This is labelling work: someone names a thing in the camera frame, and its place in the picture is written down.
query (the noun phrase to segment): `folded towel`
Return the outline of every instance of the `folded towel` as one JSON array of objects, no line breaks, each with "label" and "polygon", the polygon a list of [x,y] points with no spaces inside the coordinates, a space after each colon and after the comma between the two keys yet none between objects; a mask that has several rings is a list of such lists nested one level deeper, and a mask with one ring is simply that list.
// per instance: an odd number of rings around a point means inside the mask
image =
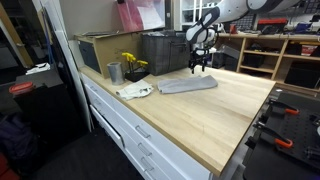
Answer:
[{"label": "folded towel", "polygon": [[186,79],[169,79],[158,82],[160,93],[171,94],[200,89],[213,88],[218,82],[210,75],[206,77],[192,77]]},{"label": "folded towel", "polygon": [[127,87],[116,92],[122,99],[130,100],[133,98],[139,98],[149,95],[153,91],[151,84],[148,84],[144,80],[132,83]]}]

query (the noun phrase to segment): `white paper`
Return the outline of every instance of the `white paper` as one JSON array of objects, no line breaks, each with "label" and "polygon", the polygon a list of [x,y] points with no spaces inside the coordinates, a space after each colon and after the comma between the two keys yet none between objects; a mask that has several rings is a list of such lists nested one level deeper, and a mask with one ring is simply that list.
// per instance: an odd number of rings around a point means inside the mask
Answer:
[{"label": "white paper", "polygon": [[164,21],[160,18],[154,7],[138,7],[143,23],[143,29],[153,29],[164,27]]}]

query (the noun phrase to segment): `wooden workbench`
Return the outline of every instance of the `wooden workbench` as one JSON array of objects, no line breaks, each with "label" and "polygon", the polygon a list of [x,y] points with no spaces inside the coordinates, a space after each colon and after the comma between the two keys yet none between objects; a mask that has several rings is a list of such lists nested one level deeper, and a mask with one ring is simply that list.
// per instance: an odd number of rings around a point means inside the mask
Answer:
[{"label": "wooden workbench", "polygon": [[[144,80],[153,85],[147,97],[123,101],[116,91],[129,85],[111,85],[89,68],[80,71],[113,95],[184,152],[220,176],[250,127],[275,82],[248,75],[206,68],[175,71]],[[212,75],[218,87],[178,94],[160,94],[157,82],[164,79]]]}]

